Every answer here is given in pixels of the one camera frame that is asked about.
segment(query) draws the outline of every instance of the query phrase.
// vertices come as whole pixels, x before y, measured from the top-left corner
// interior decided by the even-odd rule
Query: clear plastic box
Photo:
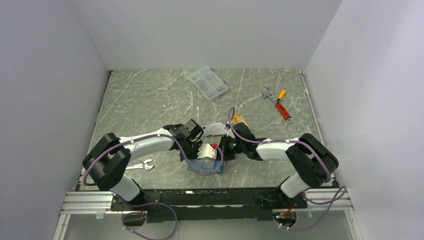
[[[193,72],[188,79],[208,100],[212,100],[228,90],[227,84],[208,66]]]

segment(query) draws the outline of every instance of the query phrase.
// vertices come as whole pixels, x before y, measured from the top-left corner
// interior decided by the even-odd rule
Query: gray marble table
[[[230,107],[244,116],[257,138],[292,139],[303,133],[318,138],[313,115],[303,84],[295,69],[215,69],[229,90],[208,101],[189,80],[195,69],[115,70],[100,110],[94,143],[106,133],[118,137],[146,134],[169,124],[184,124],[194,119],[203,126],[226,123]],[[272,104],[261,96],[265,85],[275,94],[287,91],[281,103],[293,123],[288,124]],[[220,138],[202,137],[205,143]],[[248,188],[275,187],[295,169],[289,161],[255,161],[243,154],[227,163],[223,174],[200,176],[188,171],[176,150],[153,153],[140,158],[152,159],[152,170],[131,169],[125,174],[144,189]],[[97,187],[82,186],[81,190]]]

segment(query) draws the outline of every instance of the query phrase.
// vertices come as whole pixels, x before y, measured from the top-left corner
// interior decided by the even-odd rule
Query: adjustable wrench
[[[127,166],[125,169],[126,170],[128,170],[128,169],[144,169],[144,170],[150,170],[150,169],[152,169],[154,167],[153,165],[148,165],[148,163],[152,161],[151,159],[147,159],[145,161],[140,161],[140,160],[138,160],[138,161],[141,162],[141,163],[135,164],[135,165],[131,165],[131,166]]]
[[[264,89],[260,91],[260,93],[263,94],[263,97],[266,99],[267,97],[272,100],[275,107],[278,109],[279,113],[282,115],[282,117],[287,121],[287,123],[292,124],[293,119],[290,116],[289,112],[283,107],[283,105],[277,100],[277,98],[274,95],[274,90],[272,87],[265,86]]]

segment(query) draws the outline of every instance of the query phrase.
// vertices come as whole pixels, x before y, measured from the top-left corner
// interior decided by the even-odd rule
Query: white wall
[[[108,72],[67,0],[0,3],[0,239],[52,239]]]
[[[424,2],[344,0],[306,69],[364,239],[424,239]]]
[[[72,0],[107,68],[305,69],[342,0]]]

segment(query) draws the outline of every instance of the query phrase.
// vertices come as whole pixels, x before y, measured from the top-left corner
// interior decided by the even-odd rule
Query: yellow object
[[[279,94],[278,98],[281,100],[284,95],[286,94],[286,90],[282,90],[281,93]]]
[[[250,129],[248,123],[246,122],[245,118],[241,114],[234,115],[234,117],[232,118],[232,121],[234,122],[234,124],[244,123],[244,125],[246,125]]]

